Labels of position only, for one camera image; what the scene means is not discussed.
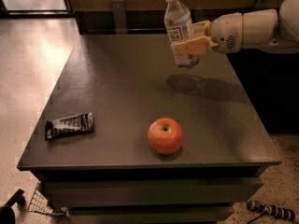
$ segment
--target bottle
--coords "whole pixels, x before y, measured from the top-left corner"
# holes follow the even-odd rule
[[[194,35],[191,12],[180,0],[166,0],[168,3],[164,15],[164,24],[170,42],[176,42]],[[176,54],[175,62],[179,67],[192,67],[198,59],[191,54]]]

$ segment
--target candy bar wrapper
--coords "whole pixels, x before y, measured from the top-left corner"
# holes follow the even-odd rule
[[[45,140],[62,138],[80,133],[89,133],[93,131],[93,128],[93,113],[85,113],[56,120],[47,120],[45,126]]]

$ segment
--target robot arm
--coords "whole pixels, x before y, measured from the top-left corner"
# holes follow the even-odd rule
[[[285,0],[279,10],[267,9],[220,16],[193,25],[195,35],[174,43],[179,54],[205,54],[209,50],[235,53],[259,49],[269,53],[299,52],[299,0]]]

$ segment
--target speckled floor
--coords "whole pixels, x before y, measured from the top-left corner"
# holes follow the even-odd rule
[[[25,191],[25,206],[14,205],[17,224],[71,224],[67,217],[27,212],[37,180],[16,169],[55,82],[74,46],[78,31],[72,19],[0,20],[0,205]],[[282,163],[262,175],[264,186],[252,197],[299,213],[299,133],[270,133]],[[243,224],[257,217],[245,203],[219,224]],[[261,217],[254,223],[290,223]]]

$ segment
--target red apple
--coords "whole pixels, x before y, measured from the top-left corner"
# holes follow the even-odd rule
[[[159,154],[176,152],[182,141],[183,132],[180,125],[173,119],[162,118],[155,120],[149,127],[149,144]]]

